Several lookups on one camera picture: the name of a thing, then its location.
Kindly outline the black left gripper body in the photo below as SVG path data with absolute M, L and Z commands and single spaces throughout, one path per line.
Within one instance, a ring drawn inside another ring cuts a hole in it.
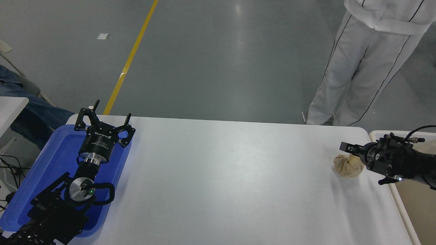
M 79 156 L 84 159 L 86 155 L 94 153 L 101 156 L 105 161 L 109 161 L 119 139 L 118 133 L 113 126 L 90 126 L 86 130 L 86 137 L 79 150 Z

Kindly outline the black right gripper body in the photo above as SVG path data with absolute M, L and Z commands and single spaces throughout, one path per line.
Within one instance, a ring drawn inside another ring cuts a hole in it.
M 411 180 L 418 174 L 418 153 L 413 149 L 417 139 L 409 133 L 404 137 L 394 133 L 385 134 L 373 147 L 373 171 L 384 176 L 379 185 Z

